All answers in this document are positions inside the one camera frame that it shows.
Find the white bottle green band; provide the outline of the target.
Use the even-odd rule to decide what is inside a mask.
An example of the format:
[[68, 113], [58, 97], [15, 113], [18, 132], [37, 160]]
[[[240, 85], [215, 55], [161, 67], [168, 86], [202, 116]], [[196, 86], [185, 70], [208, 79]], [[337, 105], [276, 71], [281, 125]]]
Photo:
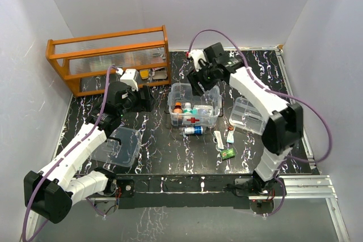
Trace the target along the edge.
[[185, 104], [184, 104], [184, 108], [183, 108], [183, 113], [192, 113], [192, 106], [191, 106], [191, 103], [189, 103], [189, 102], [186, 102]]

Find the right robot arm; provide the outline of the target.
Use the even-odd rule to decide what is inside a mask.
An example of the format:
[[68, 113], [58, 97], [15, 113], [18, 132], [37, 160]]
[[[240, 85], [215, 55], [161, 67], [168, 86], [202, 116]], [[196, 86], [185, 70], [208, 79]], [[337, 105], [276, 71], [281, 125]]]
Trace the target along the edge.
[[219, 81], [239, 91], [261, 114], [265, 122], [261, 136], [264, 151], [252, 178], [240, 189], [265, 195], [277, 182], [279, 167], [303, 136], [303, 109], [272, 93], [258, 80], [244, 56], [231, 57], [221, 43], [187, 53], [194, 68], [187, 78], [195, 96], [202, 96]]

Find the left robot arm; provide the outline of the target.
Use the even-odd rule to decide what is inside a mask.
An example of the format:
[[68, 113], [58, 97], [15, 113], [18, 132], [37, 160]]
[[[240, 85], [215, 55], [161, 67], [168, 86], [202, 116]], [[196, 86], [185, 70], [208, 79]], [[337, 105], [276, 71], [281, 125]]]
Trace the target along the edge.
[[123, 82], [112, 82], [96, 103], [71, 142], [40, 171], [29, 171], [24, 178], [26, 212], [33, 211], [52, 223], [59, 223], [77, 202], [94, 193], [111, 196], [117, 182], [110, 171], [96, 169], [81, 178], [74, 176], [86, 159], [111, 138], [128, 112], [150, 112], [155, 99], [149, 86], [132, 89]]

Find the clear divider tray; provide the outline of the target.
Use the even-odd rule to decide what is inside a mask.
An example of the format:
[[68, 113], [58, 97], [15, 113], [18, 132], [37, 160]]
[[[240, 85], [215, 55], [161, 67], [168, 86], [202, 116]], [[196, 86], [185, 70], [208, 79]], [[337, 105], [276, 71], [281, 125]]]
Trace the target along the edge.
[[235, 99], [229, 123], [235, 128], [252, 132], [262, 136], [266, 126], [262, 115], [258, 110], [245, 98], [238, 97]]

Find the blue white spray can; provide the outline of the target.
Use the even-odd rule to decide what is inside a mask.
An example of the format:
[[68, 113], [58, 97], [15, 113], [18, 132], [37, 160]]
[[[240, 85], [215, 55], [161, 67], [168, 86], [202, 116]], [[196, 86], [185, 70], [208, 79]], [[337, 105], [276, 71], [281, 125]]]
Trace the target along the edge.
[[205, 129], [203, 126], [189, 126], [182, 128], [184, 135], [203, 135]]

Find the clear first aid box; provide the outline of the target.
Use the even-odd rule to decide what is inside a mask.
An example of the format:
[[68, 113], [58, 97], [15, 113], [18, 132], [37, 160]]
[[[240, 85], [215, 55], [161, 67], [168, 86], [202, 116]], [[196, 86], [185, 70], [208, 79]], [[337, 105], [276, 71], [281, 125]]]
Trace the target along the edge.
[[222, 96], [218, 86], [214, 86], [202, 96], [195, 96], [190, 84], [174, 83], [168, 94], [167, 105], [172, 126], [213, 128], [221, 114]]

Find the white teal ointment tube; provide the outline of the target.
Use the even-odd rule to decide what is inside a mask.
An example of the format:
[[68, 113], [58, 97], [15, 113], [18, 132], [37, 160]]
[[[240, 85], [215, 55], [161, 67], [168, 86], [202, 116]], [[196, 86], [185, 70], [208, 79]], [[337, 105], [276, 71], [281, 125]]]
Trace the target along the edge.
[[233, 129], [228, 131], [226, 142], [229, 144], [234, 143], [234, 130]]

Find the brown bottle orange cap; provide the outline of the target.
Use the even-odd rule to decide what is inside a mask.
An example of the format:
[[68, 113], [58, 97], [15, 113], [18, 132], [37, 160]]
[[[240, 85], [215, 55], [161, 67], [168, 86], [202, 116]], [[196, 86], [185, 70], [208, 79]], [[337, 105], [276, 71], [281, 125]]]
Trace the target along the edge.
[[176, 102], [172, 112], [176, 114], [182, 114], [183, 113], [182, 104], [180, 102]]

